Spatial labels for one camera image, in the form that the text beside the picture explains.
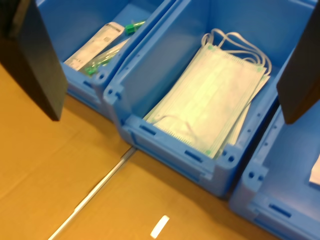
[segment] surgical face mask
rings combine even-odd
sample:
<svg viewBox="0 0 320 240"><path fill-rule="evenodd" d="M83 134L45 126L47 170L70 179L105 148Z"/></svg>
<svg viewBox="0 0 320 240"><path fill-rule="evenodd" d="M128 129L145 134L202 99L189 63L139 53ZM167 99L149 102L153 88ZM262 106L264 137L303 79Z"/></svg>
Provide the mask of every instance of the surgical face mask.
<svg viewBox="0 0 320 240"><path fill-rule="evenodd" d="M214 158L265 71L208 42L146 120Z"/></svg>

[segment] storage bin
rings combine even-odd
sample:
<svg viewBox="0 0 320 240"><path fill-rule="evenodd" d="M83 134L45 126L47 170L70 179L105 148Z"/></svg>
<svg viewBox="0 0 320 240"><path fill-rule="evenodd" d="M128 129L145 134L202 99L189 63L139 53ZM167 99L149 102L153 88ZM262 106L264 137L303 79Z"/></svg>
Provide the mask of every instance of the storage bin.
<svg viewBox="0 0 320 240"><path fill-rule="evenodd" d="M121 136L212 194L225 195L267 117L278 107L280 69L314 5L300 0L184 0L129 54L105 89L104 103ZM213 28L240 33L272 62L271 77L253 100L236 144L228 144L216 160L143 120L182 74L203 35Z"/></svg>
<svg viewBox="0 0 320 240"><path fill-rule="evenodd" d="M68 80L68 93L107 118L102 108L102 92L128 54L146 36L159 19L173 6L175 0L37 0L43 21L56 54ZM92 78L64 64L105 24L116 22L122 26L146 20L130 37L112 61L103 67L105 78L94 85ZM110 47L127 39L124 34Z"/></svg>
<svg viewBox="0 0 320 240"><path fill-rule="evenodd" d="M229 206L282 239L320 239L320 186L310 183L320 154L320 101L292 125L281 108L244 170Z"/></svg>

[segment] white paper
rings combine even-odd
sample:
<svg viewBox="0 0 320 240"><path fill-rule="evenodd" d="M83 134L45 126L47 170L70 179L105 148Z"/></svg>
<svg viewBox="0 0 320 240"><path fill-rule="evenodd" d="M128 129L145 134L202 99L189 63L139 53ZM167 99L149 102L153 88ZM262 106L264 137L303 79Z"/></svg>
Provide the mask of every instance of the white paper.
<svg viewBox="0 0 320 240"><path fill-rule="evenodd" d="M311 170L310 182L320 185L320 155Z"/></svg>
<svg viewBox="0 0 320 240"><path fill-rule="evenodd" d="M85 45L69 57L64 63L76 71L79 71L91 59L97 56L110 43L119 37L124 27L110 22L104 25Z"/></svg>

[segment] brown cardboard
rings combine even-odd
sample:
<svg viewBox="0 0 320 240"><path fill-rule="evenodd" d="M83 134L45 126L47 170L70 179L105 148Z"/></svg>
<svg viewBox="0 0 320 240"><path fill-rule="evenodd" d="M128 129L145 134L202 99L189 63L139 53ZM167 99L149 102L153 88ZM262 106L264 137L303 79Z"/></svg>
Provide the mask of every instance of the brown cardboard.
<svg viewBox="0 0 320 240"><path fill-rule="evenodd" d="M136 152L57 238L152 240L162 216L170 219L157 240L275 240L236 216L220 200L177 172Z"/></svg>
<svg viewBox="0 0 320 240"><path fill-rule="evenodd" d="M1 240L48 239L130 148L69 96L51 121L2 66L0 115Z"/></svg>
<svg viewBox="0 0 320 240"><path fill-rule="evenodd" d="M0 67L0 240L46 240L130 148L71 97L52 122ZM220 200L138 151L57 240L273 240Z"/></svg>

